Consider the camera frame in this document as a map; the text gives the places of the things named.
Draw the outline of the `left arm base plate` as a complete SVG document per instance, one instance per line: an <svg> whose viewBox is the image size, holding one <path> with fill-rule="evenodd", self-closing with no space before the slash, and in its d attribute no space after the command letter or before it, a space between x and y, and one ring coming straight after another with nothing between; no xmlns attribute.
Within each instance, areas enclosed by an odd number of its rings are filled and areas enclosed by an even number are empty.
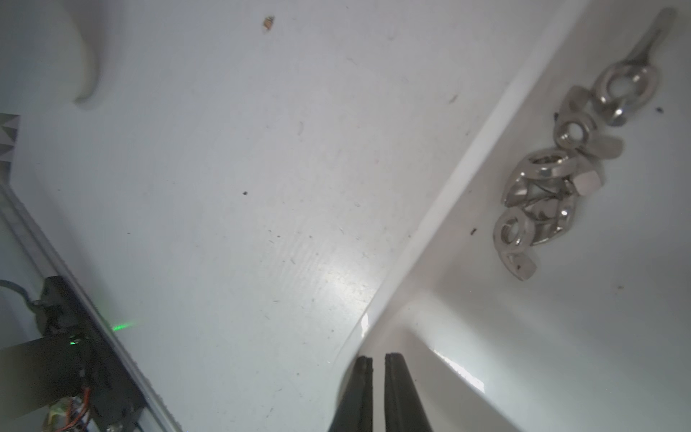
<svg viewBox="0 0 691 432"><path fill-rule="evenodd" d="M24 298L41 334L1 351L1 421L79 398L59 430L83 431L90 422L102 431L135 430L145 397L68 281L46 278L37 300L1 284Z"/></svg>

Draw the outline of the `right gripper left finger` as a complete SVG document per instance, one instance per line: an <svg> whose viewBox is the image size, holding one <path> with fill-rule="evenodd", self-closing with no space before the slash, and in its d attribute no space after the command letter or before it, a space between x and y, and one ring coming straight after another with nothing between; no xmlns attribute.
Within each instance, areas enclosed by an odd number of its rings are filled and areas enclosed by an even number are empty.
<svg viewBox="0 0 691 432"><path fill-rule="evenodd" d="M356 358L329 432L372 432L372 358Z"/></svg>

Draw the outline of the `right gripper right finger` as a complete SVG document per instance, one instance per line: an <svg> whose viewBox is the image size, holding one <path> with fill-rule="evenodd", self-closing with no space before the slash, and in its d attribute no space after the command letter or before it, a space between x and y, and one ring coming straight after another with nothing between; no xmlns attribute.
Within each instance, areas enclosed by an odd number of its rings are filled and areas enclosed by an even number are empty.
<svg viewBox="0 0 691 432"><path fill-rule="evenodd" d="M385 356L384 416L387 432L433 431L401 353Z"/></svg>

